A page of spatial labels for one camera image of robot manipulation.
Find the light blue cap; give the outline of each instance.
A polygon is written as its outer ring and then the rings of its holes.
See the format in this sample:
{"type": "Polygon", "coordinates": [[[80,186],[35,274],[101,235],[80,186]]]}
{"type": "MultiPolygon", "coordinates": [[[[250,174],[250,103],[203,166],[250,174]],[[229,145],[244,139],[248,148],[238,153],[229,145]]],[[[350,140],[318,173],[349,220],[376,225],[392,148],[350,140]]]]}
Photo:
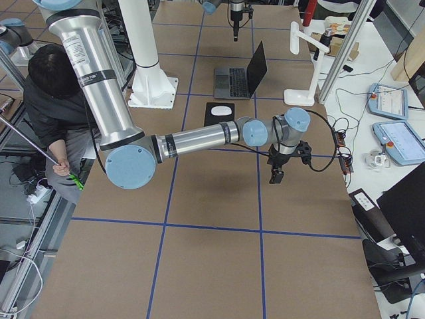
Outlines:
{"type": "Polygon", "coordinates": [[[11,54],[15,50],[15,48],[13,48],[9,43],[2,40],[0,40],[0,49],[7,55],[11,54]]]}
{"type": "Polygon", "coordinates": [[[124,189],[136,189],[147,184],[155,173],[156,161],[151,152],[137,145],[114,149],[106,159],[106,175],[112,183],[124,189]]]}
{"type": "Polygon", "coordinates": [[[4,25],[5,27],[23,27],[24,22],[18,18],[9,18],[0,21],[0,25],[4,25]]]}
{"type": "Polygon", "coordinates": [[[38,6],[51,11],[68,10],[75,7],[82,0],[33,0],[38,6]]]}
{"type": "Polygon", "coordinates": [[[242,136],[248,146],[263,146],[268,139],[267,127],[259,120],[252,120],[244,124],[242,136]]]}
{"type": "Polygon", "coordinates": [[[310,124],[310,115],[302,108],[290,108],[285,113],[285,120],[293,129],[304,133],[310,124]]]}
{"type": "Polygon", "coordinates": [[[215,5],[213,5],[211,2],[208,2],[208,1],[205,1],[202,4],[202,8],[204,8],[204,11],[207,15],[212,15],[217,9],[215,5]]]}

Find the white desk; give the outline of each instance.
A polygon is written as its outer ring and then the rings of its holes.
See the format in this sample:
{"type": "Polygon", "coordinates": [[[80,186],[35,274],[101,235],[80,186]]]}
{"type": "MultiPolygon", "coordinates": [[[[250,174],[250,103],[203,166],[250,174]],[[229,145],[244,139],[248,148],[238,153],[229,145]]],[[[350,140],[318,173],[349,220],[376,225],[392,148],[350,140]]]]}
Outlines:
{"type": "MultiPolygon", "coordinates": [[[[323,21],[312,21],[311,25],[305,28],[305,33],[310,35],[312,32],[323,33],[325,30],[323,21]]],[[[363,72],[370,72],[381,66],[384,66],[392,59],[388,48],[384,44],[381,36],[376,30],[372,23],[365,23],[362,31],[360,32],[357,42],[360,42],[358,57],[353,61],[347,61],[346,64],[354,68],[350,74],[358,74],[363,72]]],[[[333,63],[334,58],[331,56],[325,56],[325,60],[322,66],[322,72],[328,73],[333,63]]],[[[381,84],[394,86],[397,88],[406,86],[407,82],[396,82],[392,79],[390,72],[395,65],[395,61],[388,67],[388,70],[382,68],[372,74],[364,74],[358,76],[347,76],[345,78],[339,78],[336,82],[331,94],[326,100],[325,107],[327,113],[335,118],[346,117],[342,114],[336,99],[336,90],[342,88],[353,93],[368,92],[369,87],[372,83],[378,82],[383,74],[385,76],[380,81],[381,84]]],[[[340,76],[348,74],[347,72],[341,73],[340,76]]],[[[319,78],[325,78],[324,74],[321,74],[319,78]]],[[[422,107],[419,99],[411,89],[406,87],[408,91],[408,105],[413,107],[422,107]]],[[[338,90],[337,92],[339,101],[341,104],[342,111],[350,114],[352,117],[359,119],[362,116],[365,104],[367,101],[366,94],[353,95],[344,91],[338,90]]],[[[353,119],[349,119],[350,127],[354,127],[357,123],[353,119]]],[[[353,151],[353,170],[351,174],[351,183],[347,189],[350,193],[358,188],[363,188],[367,194],[376,201],[382,195],[383,191],[391,188],[395,183],[402,179],[405,175],[410,173],[416,165],[410,166],[397,166],[394,162],[391,162],[391,167],[375,171],[369,169],[364,161],[364,156],[369,151],[376,149],[380,150],[381,145],[377,138],[373,134],[372,124],[376,122],[384,122],[389,120],[381,116],[376,116],[369,113],[368,109],[361,119],[359,132],[357,137],[354,139],[355,130],[349,130],[345,143],[353,151]]],[[[408,122],[416,130],[419,136],[425,137],[425,112],[420,110],[409,109],[408,122]]],[[[337,128],[345,128],[346,121],[340,121],[337,128]]],[[[377,300],[379,303],[382,319],[389,318],[393,314],[400,314],[400,311],[406,311],[408,306],[408,300],[403,300],[396,304],[389,304],[382,293],[376,293],[377,300]]],[[[412,309],[410,311],[410,318],[423,318],[425,314],[425,294],[418,295],[414,298],[412,309]]]]}

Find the black shirt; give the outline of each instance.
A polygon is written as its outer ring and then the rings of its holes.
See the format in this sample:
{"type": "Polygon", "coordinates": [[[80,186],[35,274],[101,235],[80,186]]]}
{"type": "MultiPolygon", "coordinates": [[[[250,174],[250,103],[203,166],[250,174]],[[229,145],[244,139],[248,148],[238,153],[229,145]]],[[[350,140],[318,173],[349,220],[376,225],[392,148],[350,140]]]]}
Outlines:
{"type": "Polygon", "coordinates": [[[57,140],[65,140],[68,130],[88,129],[85,105],[91,127],[97,127],[82,90],[71,97],[54,98],[40,90],[28,76],[23,95],[34,132],[44,146],[50,146],[57,140]]]}

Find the brown table surface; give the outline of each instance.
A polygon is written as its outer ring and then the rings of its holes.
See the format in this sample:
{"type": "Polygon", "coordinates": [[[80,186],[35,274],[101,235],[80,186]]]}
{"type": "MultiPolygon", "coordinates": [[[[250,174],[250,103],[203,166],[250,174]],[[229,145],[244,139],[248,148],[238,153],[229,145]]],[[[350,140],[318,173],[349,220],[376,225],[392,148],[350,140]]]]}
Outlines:
{"type": "MultiPolygon", "coordinates": [[[[268,73],[253,99],[233,101],[236,118],[271,119],[288,109],[285,88],[308,88],[307,45],[289,52],[296,9],[254,6],[234,43],[226,8],[206,16],[161,2],[159,60],[179,87],[172,110],[131,109],[147,134],[201,127],[213,68],[247,65],[261,40],[268,73]]],[[[327,126],[312,115],[303,139],[323,167],[327,126]]],[[[380,318],[339,164],[315,173],[294,158],[270,185],[266,162],[236,146],[205,150],[167,160],[131,191],[96,164],[32,318],[380,318]]]]}

